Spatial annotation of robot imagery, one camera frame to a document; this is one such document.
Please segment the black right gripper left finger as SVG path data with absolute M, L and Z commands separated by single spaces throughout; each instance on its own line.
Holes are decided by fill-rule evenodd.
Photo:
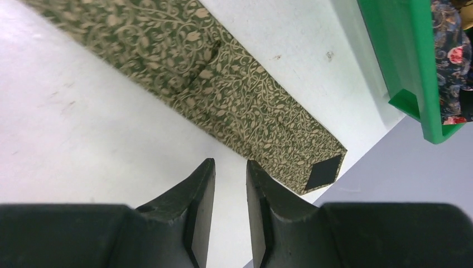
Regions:
M 1 205 L 2 267 L 205 267 L 215 161 L 137 208 Z

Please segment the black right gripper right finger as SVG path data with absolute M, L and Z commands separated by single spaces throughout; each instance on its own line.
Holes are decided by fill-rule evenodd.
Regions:
M 471 267 L 472 220 L 446 203 L 317 207 L 247 162 L 254 267 Z

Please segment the olive floral patterned tie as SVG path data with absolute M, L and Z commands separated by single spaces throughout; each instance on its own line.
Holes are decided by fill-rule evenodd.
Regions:
M 28 1 L 210 136 L 303 195 L 346 148 L 199 1 Z

